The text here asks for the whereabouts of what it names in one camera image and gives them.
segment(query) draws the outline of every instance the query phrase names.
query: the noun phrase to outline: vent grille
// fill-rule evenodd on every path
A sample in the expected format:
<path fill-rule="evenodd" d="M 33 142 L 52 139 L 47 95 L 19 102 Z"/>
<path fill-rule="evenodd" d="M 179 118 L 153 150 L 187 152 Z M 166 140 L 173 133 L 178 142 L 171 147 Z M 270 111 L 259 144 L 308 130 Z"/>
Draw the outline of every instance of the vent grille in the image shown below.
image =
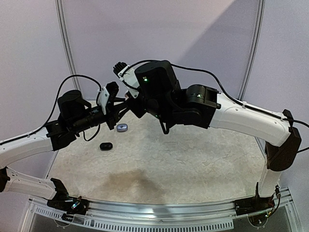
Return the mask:
<path fill-rule="evenodd" d="M 87 219 L 84 226 L 109 232 L 204 232 L 225 231 L 234 228 L 233 220 L 225 220 L 217 223 L 206 223 L 190 226 L 124 226 L 113 223 L 101 222 L 95 219 Z"/>
<path fill-rule="evenodd" d="M 36 206 L 35 213 L 42 215 L 42 216 L 46 216 L 48 218 L 53 218 L 53 219 L 60 219 L 61 220 L 61 217 L 62 217 L 61 212 L 57 212 L 53 209 L 46 209 L 46 208 L 43 208 L 43 207 L 40 207 L 40 206 Z"/>
<path fill-rule="evenodd" d="M 50 208 L 36 206 L 35 213 L 53 219 L 61 220 L 62 212 Z M 98 219 L 85 219 L 83 224 L 72 223 L 74 225 L 107 231 L 107 232 L 205 232 L 205 231 L 225 231 L 234 228 L 233 220 L 224 220 L 215 223 L 203 223 L 198 225 L 174 225 L 174 226 L 156 226 L 156 225 L 132 225 L 103 222 Z"/>

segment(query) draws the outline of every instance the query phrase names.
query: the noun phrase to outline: cable tie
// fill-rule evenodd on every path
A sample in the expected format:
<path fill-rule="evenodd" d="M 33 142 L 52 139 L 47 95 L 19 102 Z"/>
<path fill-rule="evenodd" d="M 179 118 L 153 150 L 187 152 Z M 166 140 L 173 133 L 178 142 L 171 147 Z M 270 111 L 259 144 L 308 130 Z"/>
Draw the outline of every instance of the cable tie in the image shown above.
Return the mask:
<path fill-rule="evenodd" d="M 246 101 L 243 101 L 241 107 L 242 107 L 243 109 L 246 109 L 246 105 L 247 105 L 247 102 L 246 102 Z"/>

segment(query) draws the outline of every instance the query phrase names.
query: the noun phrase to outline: small gray object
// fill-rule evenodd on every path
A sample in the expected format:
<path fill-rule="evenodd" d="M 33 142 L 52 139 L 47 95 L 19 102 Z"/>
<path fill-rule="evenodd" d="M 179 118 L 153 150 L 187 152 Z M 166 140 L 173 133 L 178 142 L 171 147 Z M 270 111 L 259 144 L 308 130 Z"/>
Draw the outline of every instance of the small gray object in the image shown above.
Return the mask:
<path fill-rule="evenodd" d="M 117 131 L 118 132 L 125 132 L 127 131 L 127 124 L 126 123 L 121 123 L 117 125 Z"/>

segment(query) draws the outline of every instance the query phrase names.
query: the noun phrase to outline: white textured table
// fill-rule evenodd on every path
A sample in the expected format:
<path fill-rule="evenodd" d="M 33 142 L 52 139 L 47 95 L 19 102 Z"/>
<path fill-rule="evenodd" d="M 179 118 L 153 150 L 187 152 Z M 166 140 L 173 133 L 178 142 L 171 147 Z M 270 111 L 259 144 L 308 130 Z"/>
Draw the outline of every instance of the white textured table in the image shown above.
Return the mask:
<path fill-rule="evenodd" d="M 106 125 L 91 142 L 82 137 L 59 151 L 49 177 L 70 195 L 130 203 L 201 203 L 254 195 L 264 165 L 256 140 L 229 130 L 176 125 L 128 112 L 119 133 Z M 90 138 L 97 128 L 86 131 Z M 102 142 L 113 143 L 100 151 Z"/>

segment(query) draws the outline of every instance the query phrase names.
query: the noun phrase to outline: robotic arm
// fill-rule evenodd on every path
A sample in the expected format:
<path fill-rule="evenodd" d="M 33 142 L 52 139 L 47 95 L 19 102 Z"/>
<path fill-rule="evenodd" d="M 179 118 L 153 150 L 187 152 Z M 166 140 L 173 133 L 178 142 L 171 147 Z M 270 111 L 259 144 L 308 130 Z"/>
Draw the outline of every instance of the robotic arm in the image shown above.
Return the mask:
<path fill-rule="evenodd" d="M 292 165 L 301 143 L 298 130 L 285 120 L 293 119 L 289 111 L 274 113 L 244 101 L 235 102 L 228 95 L 203 85 L 181 89 L 166 60 L 151 61 L 136 70 L 119 62 L 114 73 L 127 86 L 128 99 L 116 97 L 119 87 L 115 82 L 100 90 L 97 106 L 93 108 L 82 98 L 80 91 L 71 90 L 57 100 L 60 109 L 57 120 L 48 122 L 35 134 L 1 141 L 0 192 L 16 191 L 43 197 L 50 207 L 65 210 L 68 214 L 85 214 L 88 201 L 70 197 L 60 180 L 28 176 L 7 165 L 34 154 L 67 147 L 80 132 L 104 122 L 112 130 L 131 110 L 138 118 L 145 113 L 155 116 L 164 134 L 168 134 L 174 125 L 182 124 L 205 129 L 224 128 L 264 139 L 267 162 L 257 184 L 256 196 L 235 201 L 235 205 L 241 209 L 239 214 L 269 208 L 280 174 Z"/>

